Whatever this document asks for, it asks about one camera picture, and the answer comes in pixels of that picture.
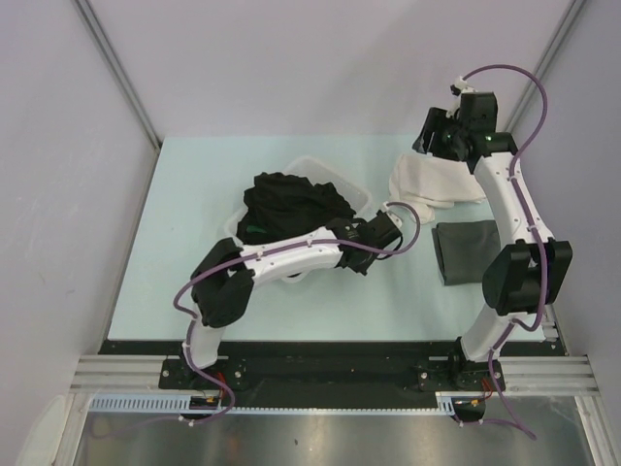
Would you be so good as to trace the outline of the white plastic basket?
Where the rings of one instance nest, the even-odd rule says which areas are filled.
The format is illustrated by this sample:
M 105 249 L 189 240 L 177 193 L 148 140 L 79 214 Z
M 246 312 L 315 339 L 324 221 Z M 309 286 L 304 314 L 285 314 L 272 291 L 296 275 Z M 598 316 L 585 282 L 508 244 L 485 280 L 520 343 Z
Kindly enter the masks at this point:
M 298 157 L 282 169 L 281 172 L 284 175 L 307 178 L 312 184 L 332 183 L 357 216 L 365 216 L 371 212 L 374 203 L 371 192 L 366 187 L 356 184 L 350 178 L 343 176 L 339 171 L 335 171 L 331 166 L 326 165 L 317 158 L 308 155 Z M 237 236 L 237 227 L 246 212 L 247 208 L 242 206 L 224 222 L 223 232 L 225 237 L 233 237 L 238 243 L 241 241 Z M 304 272 L 288 276 L 281 280 L 285 283 L 298 283 L 308 273 Z

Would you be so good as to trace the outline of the white floral t-shirt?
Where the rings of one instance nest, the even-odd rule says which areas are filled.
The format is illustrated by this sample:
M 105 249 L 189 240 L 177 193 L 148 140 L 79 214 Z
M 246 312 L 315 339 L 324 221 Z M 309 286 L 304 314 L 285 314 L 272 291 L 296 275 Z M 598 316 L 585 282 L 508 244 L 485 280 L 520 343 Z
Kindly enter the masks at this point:
M 388 192 L 391 201 L 412 206 L 422 223 L 433 221 L 437 209 L 486 200 L 466 163 L 418 153 L 398 157 L 388 181 Z

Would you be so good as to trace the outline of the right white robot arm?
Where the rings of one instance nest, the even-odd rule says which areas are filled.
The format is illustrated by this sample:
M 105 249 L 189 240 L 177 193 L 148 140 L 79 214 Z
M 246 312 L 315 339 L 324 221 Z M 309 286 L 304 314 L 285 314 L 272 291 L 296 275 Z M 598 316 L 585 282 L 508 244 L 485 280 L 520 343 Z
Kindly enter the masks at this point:
M 556 299 L 572 261 L 572 247 L 558 241 L 541 219 L 524 181 L 513 136 L 497 129 L 494 93 L 471 87 L 453 91 L 448 109 L 429 110 L 412 147 L 423 154 L 462 162 L 482 188 L 499 233 L 501 250 L 482 278 L 484 306 L 457 341 L 447 365 L 449 381 L 470 389 L 482 366 L 494 360 L 511 333 L 536 331 Z

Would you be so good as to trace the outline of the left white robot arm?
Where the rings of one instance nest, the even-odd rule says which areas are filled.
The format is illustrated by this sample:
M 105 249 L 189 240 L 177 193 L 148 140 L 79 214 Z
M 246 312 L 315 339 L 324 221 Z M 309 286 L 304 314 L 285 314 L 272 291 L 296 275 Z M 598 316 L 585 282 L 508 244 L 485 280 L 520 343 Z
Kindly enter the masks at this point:
M 371 220 L 333 219 L 302 236 L 264 245 L 218 241 L 180 291 L 190 293 L 190 329 L 182 344 L 181 377 L 191 386 L 208 385 L 226 327 L 241 319 L 253 290 L 263 284 L 314 270 L 349 269 L 365 275 L 388 247 L 403 243 L 402 221 L 379 211 Z

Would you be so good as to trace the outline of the folded dark grey t-shirt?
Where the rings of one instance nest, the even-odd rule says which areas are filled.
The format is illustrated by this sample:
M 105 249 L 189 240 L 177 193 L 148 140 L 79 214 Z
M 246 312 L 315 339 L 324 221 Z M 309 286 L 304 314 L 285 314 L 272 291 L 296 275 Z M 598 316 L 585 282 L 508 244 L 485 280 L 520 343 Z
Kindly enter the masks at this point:
M 501 250 L 496 222 L 439 222 L 432 229 L 442 283 L 446 286 L 481 283 Z

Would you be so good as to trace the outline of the black t-shirt pile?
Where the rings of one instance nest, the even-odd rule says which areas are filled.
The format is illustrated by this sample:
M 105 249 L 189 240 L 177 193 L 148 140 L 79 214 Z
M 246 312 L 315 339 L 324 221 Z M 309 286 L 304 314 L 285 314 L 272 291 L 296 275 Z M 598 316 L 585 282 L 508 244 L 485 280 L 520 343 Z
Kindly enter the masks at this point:
M 246 213 L 237 224 L 244 244 L 261 245 L 312 232 L 335 218 L 355 218 L 333 183 L 312 183 L 281 172 L 261 173 L 243 198 Z

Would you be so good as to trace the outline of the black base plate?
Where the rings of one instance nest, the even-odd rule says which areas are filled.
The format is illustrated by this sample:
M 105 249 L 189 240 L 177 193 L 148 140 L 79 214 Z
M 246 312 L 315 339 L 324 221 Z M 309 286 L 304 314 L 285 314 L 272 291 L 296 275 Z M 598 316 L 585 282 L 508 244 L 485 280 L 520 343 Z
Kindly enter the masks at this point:
M 436 391 L 506 387 L 508 374 L 499 361 L 467 361 L 449 341 L 225 342 L 208 380 L 189 367 L 177 341 L 107 340 L 99 352 L 162 356 L 159 388 L 225 401 L 233 392 L 237 408 L 255 409 L 423 408 Z

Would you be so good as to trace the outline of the aluminium frame rail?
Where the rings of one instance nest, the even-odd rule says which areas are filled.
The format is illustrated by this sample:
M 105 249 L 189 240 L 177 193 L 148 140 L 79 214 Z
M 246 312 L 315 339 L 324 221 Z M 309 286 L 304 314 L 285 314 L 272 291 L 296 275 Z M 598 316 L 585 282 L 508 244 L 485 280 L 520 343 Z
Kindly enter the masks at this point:
M 86 355 L 79 360 L 73 391 L 149 393 L 170 377 L 159 355 Z M 502 357 L 509 396 L 598 396 L 600 390 L 585 356 Z

